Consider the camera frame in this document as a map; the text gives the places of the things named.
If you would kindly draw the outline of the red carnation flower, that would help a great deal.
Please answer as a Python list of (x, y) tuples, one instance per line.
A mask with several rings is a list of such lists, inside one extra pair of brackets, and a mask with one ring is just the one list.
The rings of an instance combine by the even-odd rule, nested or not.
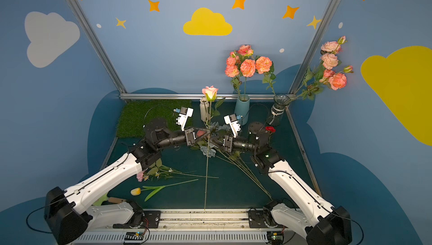
[(267, 127), (265, 127), (265, 129), (266, 129), (266, 131), (268, 131), (271, 134), (276, 132), (276, 129), (272, 126), (267, 126)]

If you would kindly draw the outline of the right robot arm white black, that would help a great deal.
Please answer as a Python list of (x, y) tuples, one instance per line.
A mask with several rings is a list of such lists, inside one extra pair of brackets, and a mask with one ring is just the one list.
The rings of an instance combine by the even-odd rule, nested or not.
[(301, 179), (288, 161), (270, 146), (270, 132), (263, 124), (253, 123), (248, 139), (239, 136), (241, 126), (238, 121), (226, 120), (226, 124), (231, 132), (224, 137), (224, 151), (251, 153), (259, 172), (276, 182), (298, 207), (289, 208), (281, 201), (265, 205), (263, 221), (266, 227), (287, 227), (309, 245), (348, 245), (352, 242), (349, 212), (341, 206), (334, 207)]

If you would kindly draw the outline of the peach rose single stem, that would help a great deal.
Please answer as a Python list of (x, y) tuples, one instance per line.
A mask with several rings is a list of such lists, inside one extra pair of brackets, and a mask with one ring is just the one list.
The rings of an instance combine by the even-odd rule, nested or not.
[[(214, 87), (213, 85), (210, 87), (206, 86), (205, 88), (202, 89), (202, 93), (206, 97), (207, 102), (209, 102), (209, 108), (208, 108), (209, 119), (206, 121), (205, 124), (206, 124), (206, 127), (208, 129), (210, 129), (210, 123), (211, 123), (211, 118), (212, 118), (211, 113), (212, 113), (212, 109), (213, 109), (212, 104), (217, 99), (218, 88)], [(206, 208), (206, 206), (207, 206), (208, 167), (209, 167), (209, 155), (210, 155), (209, 145), (210, 145), (210, 135), (208, 135), (208, 144), (207, 144), (208, 154), (206, 155), (207, 162), (206, 162), (204, 208)]]

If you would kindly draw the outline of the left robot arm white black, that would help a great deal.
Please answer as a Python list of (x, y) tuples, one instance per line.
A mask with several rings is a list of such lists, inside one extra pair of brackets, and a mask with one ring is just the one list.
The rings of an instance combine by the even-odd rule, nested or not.
[(57, 244), (78, 239), (97, 219), (89, 208), (101, 196), (128, 178), (147, 170), (167, 147), (193, 146), (206, 136), (206, 129), (171, 131), (166, 120), (156, 118), (145, 126), (145, 136), (116, 162), (67, 189), (55, 187), (46, 195), (44, 219)]

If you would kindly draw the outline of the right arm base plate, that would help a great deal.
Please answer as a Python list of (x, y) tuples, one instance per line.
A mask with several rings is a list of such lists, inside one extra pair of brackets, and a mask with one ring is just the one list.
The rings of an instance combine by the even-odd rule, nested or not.
[(247, 212), (249, 228), (281, 228), (277, 224), (268, 210), (250, 209)]

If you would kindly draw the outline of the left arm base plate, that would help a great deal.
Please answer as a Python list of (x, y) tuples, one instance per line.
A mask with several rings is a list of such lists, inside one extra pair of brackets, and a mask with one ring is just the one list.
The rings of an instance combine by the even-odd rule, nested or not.
[(124, 224), (114, 224), (114, 229), (157, 229), (162, 212), (159, 210), (144, 210), (135, 212)]

